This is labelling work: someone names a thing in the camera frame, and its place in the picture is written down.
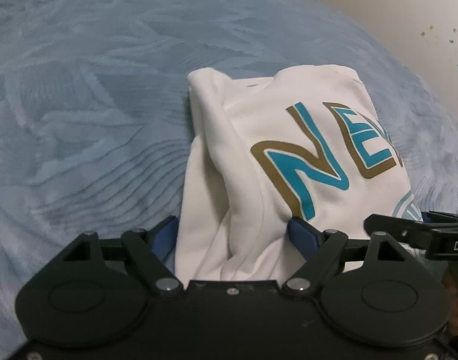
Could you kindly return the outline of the white long-sleeve Nevada shirt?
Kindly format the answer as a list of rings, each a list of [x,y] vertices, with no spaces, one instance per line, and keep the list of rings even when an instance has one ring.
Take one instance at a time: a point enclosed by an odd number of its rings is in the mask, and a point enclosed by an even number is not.
[[[285,281],[304,258],[298,217],[363,239],[372,215],[420,220],[401,156],[359,75],[302,65],[233,79],[188,75],[194,139],[183,186],[175,274],[198,281]]]

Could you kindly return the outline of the blue textured bedspread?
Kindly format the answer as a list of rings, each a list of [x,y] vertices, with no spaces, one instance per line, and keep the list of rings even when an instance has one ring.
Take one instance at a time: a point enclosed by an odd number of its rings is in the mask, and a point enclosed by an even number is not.
[[[17,292],[79,233],[180,213],[188,73],[353,68],[417,205],[458,213],[458,123],[422,80],[314,0],[0,0],[0,359]]]

